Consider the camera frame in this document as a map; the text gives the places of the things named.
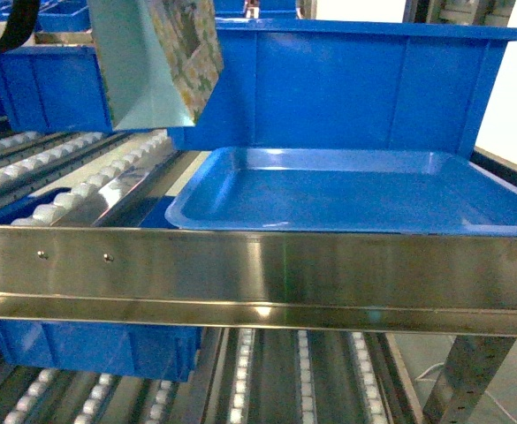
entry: blue plastic tray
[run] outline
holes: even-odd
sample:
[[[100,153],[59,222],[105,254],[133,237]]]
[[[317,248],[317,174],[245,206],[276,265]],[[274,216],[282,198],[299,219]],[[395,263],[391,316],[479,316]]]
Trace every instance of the blue plastic tray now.
[[[517,189],[445,153],[221,148],[166,218],[193,230],[517,236]]]
[[[1,351],[11,364],[182,382],[200,338],[196,327],[0,321]]]

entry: metal frame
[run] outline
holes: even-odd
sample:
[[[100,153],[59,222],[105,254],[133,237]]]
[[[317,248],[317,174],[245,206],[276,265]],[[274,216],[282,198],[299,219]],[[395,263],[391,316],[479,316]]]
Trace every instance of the metal frame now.
[[[153,205],[194,157],[162,155],[160,168],[152,157],[117,178],[128,188],[111,187],[116,202],[99,193],[93,212],[57,225],[138,223],[136,205]],[[516,167],[485,152],[473,161],[517,185]],[[0,317],[517,336],[517,238],[0,227]],[[228,330],[210,331],[216,356],[184,422],[227,413],[210,388],[232,378],[216,376]],[[465,422],[514,341],[458,337],[421,416],[390,336],[365,338],[394,422],[429,424]]]
[[[0,317],[517,336],[517,238],[0,226]]]

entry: metal beam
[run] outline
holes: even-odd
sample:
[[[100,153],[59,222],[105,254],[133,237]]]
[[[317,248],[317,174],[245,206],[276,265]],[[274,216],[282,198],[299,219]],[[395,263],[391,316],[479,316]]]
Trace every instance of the metal beam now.
[[[517,336],[517,238],[0,226],[0,317]]]
[[[424,423],[468,422],[514,342],[513,337],[457,337],[423,408]]]

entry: white cable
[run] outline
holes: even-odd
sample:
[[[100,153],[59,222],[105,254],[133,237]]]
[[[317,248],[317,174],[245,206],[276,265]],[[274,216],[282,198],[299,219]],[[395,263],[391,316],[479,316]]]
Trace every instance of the white cable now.
[[[433,371],[437,371],[438,369],[442,368],[444,365],[444,362],[438,362],[437,364],[431,365],[425,371],[420,373],[418,377],[415,377],[415,380],[419,382],[420,380],[424,379],[427,375],[431,374]]]

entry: roller conveyor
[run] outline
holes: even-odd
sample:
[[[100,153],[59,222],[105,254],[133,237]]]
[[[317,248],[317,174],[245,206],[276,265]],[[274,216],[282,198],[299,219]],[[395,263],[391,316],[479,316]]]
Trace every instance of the roller conveyor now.
[[[370,370],[354,363],[349,337],[360,340],[352,333],[209,329],[186,383],[0,363],[0,422],[390,422],[370,359],[363,360]]]

